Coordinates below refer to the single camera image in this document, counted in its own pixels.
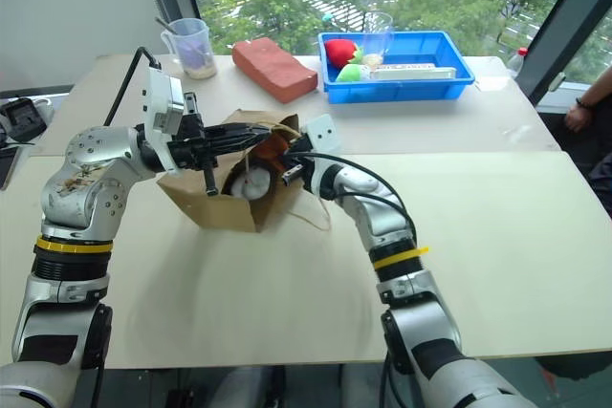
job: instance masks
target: person's hand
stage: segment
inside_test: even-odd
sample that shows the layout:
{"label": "person's hand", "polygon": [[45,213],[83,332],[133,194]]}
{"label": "person's hand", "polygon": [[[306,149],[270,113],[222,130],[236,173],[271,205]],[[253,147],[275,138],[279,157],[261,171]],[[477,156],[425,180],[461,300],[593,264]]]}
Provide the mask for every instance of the person's hand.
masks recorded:
{"label": "person's hand", "polygon": [[593,121],[593,112],[574,104],[565,116],[565,126],[578,133],[589,126]]}

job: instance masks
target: wristwatch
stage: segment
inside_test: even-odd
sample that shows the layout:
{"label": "wristwatch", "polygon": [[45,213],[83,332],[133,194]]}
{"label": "wristwatch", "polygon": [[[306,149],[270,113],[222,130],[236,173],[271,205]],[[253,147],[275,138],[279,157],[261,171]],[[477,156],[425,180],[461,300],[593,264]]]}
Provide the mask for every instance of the wristwatch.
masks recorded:
{"label": "wristwatch", "polygon": [[576,104],[578,105],[578,107],[581,107],[583,109],[586,110],[593,110],[593,107],[591,107],[590,105],[585,105],[582,103],[582,99],[580,97],[576,98]]}

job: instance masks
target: table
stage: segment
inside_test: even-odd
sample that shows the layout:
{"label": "table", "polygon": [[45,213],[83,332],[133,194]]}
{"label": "table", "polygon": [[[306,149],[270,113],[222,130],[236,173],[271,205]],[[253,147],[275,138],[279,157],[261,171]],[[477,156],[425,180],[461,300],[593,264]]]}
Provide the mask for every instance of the table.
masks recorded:
{"label": "table", "polygon": [[[0,194],[0,364],[10,359],[39,232],[39,190],[60,167],[70,137],[101,124],[129,60],[98,60]],[[315,57],[300,60],[318,66]],[[161,61],[167,72],[182,76],[172,58]],[[183,86],[198,95],[206,124],[221,122],[238,107],[302,119],[329,112],[344,152],[358,154],[350,158],[381,173],[403,196],[421,244],[431,246],[424,263],[455,315],[467,354],[610,348],[609,219],[501,61],[467,61],[476,83],[454,102],[331,106],[319,88],[281,105],[227,56],[218,56],[218,76],[184,77]],[[117,125],[142,121],[144,70],[142,64]],[[110,268],[105,302],[115,319],[108,367],[382,359],[383,305],[375,275],[353,223],[328,207],[329,232],[284,215],[286,209],[261,234],[206,230],[153,181],[137,184]],[[306,193],[292,211],[322,219],[318,202]],[[588,263],[577,256],[585,247]]]}
{"label": "table", "polygon": [[[184,91],[193,91],[206,125],[222,122],[236,108],[297,113],[303,121],[329,113],[342,138],[345,154],[499,152],[558,150],[531,103],[508,77],[497,57],[467,57],[476,83],[457,100],[377,102],[330,105],[316,91],[287,105],[253,83],[230,56],[216,56],[219,74],[209,80],[186,77],[169,55],[160,60],[165,72],[180,77]],[[63,155],[80,127],[104,122],[129,66],[131,56],[98,59],[93,70],[66,97],[55,114],[54,127],[38,155]],[[307,67],[320,69],[316,56],[300,56]],[[142,122],[142,89],[146,59],[136,71],[114,125]]]}
{"label": "table", "polygon": [[[397,186],[467,354],[612,347],[610,222],[564,153],[349,158]],[[38,190],[60,165],[30,158],[0,195],[0,364],[32,264]],[[262,234],[206,230],[154,181],[135,185],[110,265],[108,367],[382,359],[375,275],[353,222],[328,208],[329,232],[280,215]],[[292,211],[323,224],[307,193]]]}
{"label": "table", "polygon": [[[35,99],[33,99],[34,101],[41,99],[41,98],[48,98],[52,104],[54,105],[54,109],[58,110],[60,105],[61,105],[61,101],[63,100],[63,98],[67,95],[67,93],[62,93],[62,94],[58,94],[58,95],[43,95],[40,97],[36,97]],[[0,99],[0,105],[2,105],[3,103],[5,103],[8,100],[12,100],[12,99],[6,99],[6,100],[1,100]],[[29,140],[29,143],[33,143],[34,145],[20,145],[19,146],[19,152],[18,152],[18,157],[17,157],[17,163],[14,166],[13,169],[13,173],[12,176],[14,176],[14,174],[23,166],[23,164],[26,163],[26,161],[28,160],[28,157],[30,156],[30,154],[37,153],[40,151],[41,147],[41,140],[42,135],[36,136],[34,139]],[[14,142],[14,140],[12,139],[8,139],[8,142]]]}

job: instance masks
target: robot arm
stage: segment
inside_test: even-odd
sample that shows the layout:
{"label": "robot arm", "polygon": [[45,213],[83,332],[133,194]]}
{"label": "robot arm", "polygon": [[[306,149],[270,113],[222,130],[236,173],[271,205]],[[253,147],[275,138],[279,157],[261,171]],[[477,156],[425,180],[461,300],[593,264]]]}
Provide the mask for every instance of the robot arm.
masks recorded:
{"label": "robot arm", "polygon": [[[391,359],[400,373],[415,374],[426,406],[534,408],[485,362],[461,354],[457,327],[421,264],[415,228],[392,206],[403,206],[400,198],[372,175],[329,157],[339,145],[329,116],[305,131],[306,139],[285,156],[292,166],[285,179],[301,177],[306,190],[335,200],[355,220],[380,281],[378,293],[389,307],[381,320]],[[318,158],[320,153],[326,158]]]}
{"label": "robot arm", "polygon": [[194,169],[215,194],[216,157],[270,134],[247,123],[204,127],[195,95],[185,94],[184,108],[181,91],[180,80],[151,67],[144,126],[76,135],[44,186],[42,234],[13,337],[14,363],[0,368],[3,408],[68,408],[81,370],[103,369],[112,310],[100,300],[132,186],[165,170]]}

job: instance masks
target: plastic bottle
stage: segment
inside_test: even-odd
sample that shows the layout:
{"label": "plastic bottle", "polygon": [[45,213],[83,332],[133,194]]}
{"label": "plastic bottle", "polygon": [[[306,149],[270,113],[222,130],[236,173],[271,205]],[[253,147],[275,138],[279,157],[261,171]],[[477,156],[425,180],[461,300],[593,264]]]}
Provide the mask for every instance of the plastic bottle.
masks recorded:
{"label": "plastic bottle", "polygon": [[523,68],[523,62],[525,61],[525,56],[527,55],[527,49],[525,47],[520,47],[516,50],[516,54],[510,58],[506,67],[508,68],[508,72],[512,78],[516,78],[520,70]]}

